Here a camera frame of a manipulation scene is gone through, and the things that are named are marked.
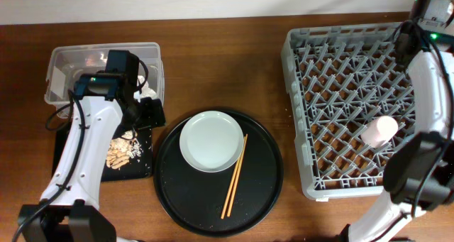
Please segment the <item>large white tissue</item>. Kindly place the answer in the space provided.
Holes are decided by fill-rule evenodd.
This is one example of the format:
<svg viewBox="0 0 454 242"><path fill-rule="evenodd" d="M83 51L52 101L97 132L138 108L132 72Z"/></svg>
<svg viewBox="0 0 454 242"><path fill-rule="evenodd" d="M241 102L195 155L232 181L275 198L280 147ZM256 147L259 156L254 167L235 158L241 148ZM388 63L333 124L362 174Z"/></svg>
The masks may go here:
<svg viewBox="0 0 454 242"><path fill-rule="evenodd" d="M134 98L140 101L142 98L150 97L152 99L157 98L157 93L154 89L149 87L148 81L145 80L144 76L138 76L138 86L142 85L140 90L134 93Z"/></svg>

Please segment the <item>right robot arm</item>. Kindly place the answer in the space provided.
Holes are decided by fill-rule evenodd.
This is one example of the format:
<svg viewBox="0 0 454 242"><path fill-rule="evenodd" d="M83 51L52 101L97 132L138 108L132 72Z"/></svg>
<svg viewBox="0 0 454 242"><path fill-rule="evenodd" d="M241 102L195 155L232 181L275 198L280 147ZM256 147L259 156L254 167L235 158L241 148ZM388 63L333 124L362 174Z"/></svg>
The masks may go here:
<svg viewBox="0 0 454 242"><path fill-rule="evenodd" d="M377 201L337 241L391 241L453 203L453 0L414 0L391 39L414 90L414 135L387 162Z"/></svg>

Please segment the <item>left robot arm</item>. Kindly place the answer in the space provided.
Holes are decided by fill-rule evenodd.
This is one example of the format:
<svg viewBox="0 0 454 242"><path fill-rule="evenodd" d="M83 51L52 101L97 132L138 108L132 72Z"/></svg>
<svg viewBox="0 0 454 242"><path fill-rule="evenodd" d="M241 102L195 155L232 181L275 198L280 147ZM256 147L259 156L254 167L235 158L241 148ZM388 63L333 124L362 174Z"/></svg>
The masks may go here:
<svg viewBox="0 0 454 242"><path fill-rule="evenodd" d="M110 50L104 70L81 75L68 91L72 121L60 161L39 203L21 207L14 241L121 240L99 211L99 190L111 140L166 123L159 99L134 97L145 68L133 53Z"/></svg>

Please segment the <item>food scraps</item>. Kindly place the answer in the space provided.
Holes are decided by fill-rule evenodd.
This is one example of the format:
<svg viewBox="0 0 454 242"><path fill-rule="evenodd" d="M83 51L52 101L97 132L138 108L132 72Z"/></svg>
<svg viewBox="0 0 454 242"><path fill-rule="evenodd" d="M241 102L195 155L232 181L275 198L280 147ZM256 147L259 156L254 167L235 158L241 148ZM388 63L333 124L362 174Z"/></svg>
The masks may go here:
<svg viewBox="0 0 454 242"><path fill-rule="evenodd" d="M111 140L106 156L106 166L112 170L119 170L131 160L139 162L142 153L138 134L134 131L126 131L122 136Z"/></svg>

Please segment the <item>pink cup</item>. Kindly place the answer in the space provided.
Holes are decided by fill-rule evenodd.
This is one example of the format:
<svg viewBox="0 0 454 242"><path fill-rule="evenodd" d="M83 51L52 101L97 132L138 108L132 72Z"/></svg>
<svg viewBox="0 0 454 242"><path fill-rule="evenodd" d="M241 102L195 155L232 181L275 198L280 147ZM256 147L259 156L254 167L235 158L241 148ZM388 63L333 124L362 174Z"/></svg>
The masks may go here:
<svg viewBox="0 0 454 242"><path fill-rule="evenodd" d="M398 123L391 116L380 116L371 121L361 133L365 144L379 148L390 141L398 131Z"/></svg>

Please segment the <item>grey plate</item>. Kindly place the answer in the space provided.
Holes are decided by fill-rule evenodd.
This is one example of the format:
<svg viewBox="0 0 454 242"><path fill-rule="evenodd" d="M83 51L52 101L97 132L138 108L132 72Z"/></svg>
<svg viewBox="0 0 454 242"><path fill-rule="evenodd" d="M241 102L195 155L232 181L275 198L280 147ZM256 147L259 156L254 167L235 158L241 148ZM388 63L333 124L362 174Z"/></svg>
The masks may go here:
<svg viewBox="0 0 454 242"><path fill-rule="evenodd" d="M201 172L220 172L235 164L243 151L239 123L222 111L203 111L191 117L180 133L183 158Z"/></svg>

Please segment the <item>wooden chopstick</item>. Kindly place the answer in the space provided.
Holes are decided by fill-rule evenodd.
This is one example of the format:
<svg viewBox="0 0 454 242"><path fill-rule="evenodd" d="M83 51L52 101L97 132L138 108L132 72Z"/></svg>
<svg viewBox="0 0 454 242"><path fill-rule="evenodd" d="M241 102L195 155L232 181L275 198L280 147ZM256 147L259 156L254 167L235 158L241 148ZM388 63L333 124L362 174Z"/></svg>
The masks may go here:
<svg viewBox="0 0 454 242"><path fill-rule="evenodd" d="M234 203L234 199L236 196L236 191L237 191L237 187L238 187L238 183L239 183L240 172L241 172L241 169L243 166L243 159L244 159L244 155L245 155L245 148L246 148L247 142L248 142L248 135L246 135L244 138L243 151L237 162L235 177L234 177L232 188L231 188L231 194L230 194L231 197L228 201L228 208L227 208L227 214L226 214L227 217L231 216L231 212L233 209L233 203Z"/></svg>
<svg viewBox="0 0 454 242"><path fill-rule="evenodd" d="M221 219L225 219L227 217L226 214L227 214L227 208L228 208L228 201L229 201L229 199L231 197L230 196L231 188L232 188L233 180L234 180L234 177L235 177L235 172L236 172L236 168L237 168L237 162L238 162L238 160L236 161L236 164L235 164L235 167L234 167L234 170L233 170L233 174L232 174L232 177L231 177L231 181L230 181L230 184L229 184L229 187L228 187L228 192L227 192L227 195L226 195L226 198L225 198L225 202L223 204L223 209L222 209L222 212L221 212Z"/></svg>

